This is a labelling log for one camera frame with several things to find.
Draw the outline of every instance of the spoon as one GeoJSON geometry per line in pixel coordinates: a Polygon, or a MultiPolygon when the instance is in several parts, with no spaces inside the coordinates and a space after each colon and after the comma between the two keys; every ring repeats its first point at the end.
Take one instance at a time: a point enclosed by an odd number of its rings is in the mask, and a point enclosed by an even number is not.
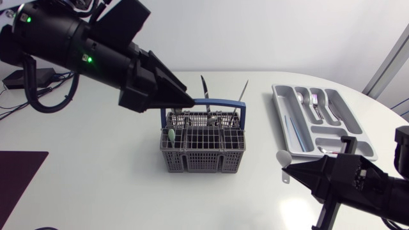
{"type": "Polygon", "coordinates": [[[298,98],[298,101],[299,101],[301,104],[304,102],[304,97],[302,96],[301,93],[297,93],[297,98],[298,98]]]}
{"type": "Polygon", "coordinates": [[[172,148],[174,148],[175,134],[174,134],[174,130],[172,128],[168,131],[167,136],[168,136],[169,140],[171,141],[172,148]]]}
{"type": "MultiPolygon", "coordinates": [[[[287,166],[291,164],[292,157],[287,151],[279,150],[275,156],[277,157],[277,160],[281,164],[282,168],[287,168],[287,166]]],[[[289,183],[289,175],[284,171],[281,173],[281,180],[284,183],[289,183]]]]}
{"type": "Polygon", "coordinates": [[[327,151],[327,150],[323,149],[321,146],[317,146],[317,147],[322,153],[332,153],[332,154],[338,154],[339,153],[339,152],[336,152],[336,151],[327,151]]]}

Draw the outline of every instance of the fork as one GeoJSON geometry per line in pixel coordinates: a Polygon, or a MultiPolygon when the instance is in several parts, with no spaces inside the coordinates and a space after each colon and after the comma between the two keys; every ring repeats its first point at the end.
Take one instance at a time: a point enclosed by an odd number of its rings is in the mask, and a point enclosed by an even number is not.
{"type": "Polygon", "coordinates": [[[317,113],[318,117],[320,119],[324,119],[322,116],[320,109],[318,108],[318,96],[316,94],[313,94],[313,107],[315,109],[315,112],[317,113]]]}

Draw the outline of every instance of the gray plastic basket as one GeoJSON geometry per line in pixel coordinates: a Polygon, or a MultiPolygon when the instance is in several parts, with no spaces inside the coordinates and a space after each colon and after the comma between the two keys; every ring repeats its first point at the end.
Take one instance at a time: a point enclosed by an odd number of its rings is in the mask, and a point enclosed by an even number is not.
{"type": "Polygon", "coordinates": [[[222,105],[240,108],[240,117],[232,112],[212,112],[218,117],[214,126],[207,126],[206,112],[169,112],[162,109],[162,134],[160,150],[170,173],[236,173],[245,151],[245,103],[196,99],[196,105],[222,105]],[[174,148],[168,138],[173,129],[174,148]]]}

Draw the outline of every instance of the cutlery tray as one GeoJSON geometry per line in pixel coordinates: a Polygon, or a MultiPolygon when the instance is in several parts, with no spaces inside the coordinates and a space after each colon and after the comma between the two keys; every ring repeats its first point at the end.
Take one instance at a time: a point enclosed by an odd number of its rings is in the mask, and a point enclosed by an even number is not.
{"type": "Polygon", "coordinates": [[[357,138],[355,154],[372,161],[378,159],[368,136],[336,89],[283,85],[272,88],[287,150],[293,156],[336,157],[334,153],[322,153],[318,146],[326,151],[340,151],[341,136],[347,135],[357,138]],[[297,93],[302,95],[302,102],[297,93]],[[323,119],[314,109],[313,94],[317,95],[317,107],[323,119]]]}

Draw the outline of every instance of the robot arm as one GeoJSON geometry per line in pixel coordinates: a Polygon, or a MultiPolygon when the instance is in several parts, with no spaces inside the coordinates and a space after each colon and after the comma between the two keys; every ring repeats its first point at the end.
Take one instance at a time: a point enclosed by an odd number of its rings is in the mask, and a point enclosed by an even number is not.
{"type": "Polygon", "coordinates": [[[0,60],[24,68],[28,102],[40,112],[56,112],[70,102],[79,74],[120,89],[119,105],[136,112],[152,108],[192,107],[184,86],[152,53],[132,42],[150,12],[138,0],[122,0],[101,19],[110,1],[93,1],[89,22],[74,9],[91,0],[38,0],[22,4],[13,25],[0,34],[0,60]],[[50,61],[75,73],[70,94],[45,107],[36,97],[35,60],[50,61]]]}
{"type": "Polygon", "coordinates": [[[390,229],[399,228],[389,220],[409,226],[409,126],[396,129],[395,141],[394,165],[404,179],[388,176],[363,156],[348,151],[337,158],[324,156],[282,169],[323,203],[313,230],[331,230],[341,204],[381,217],[390,229]]]}

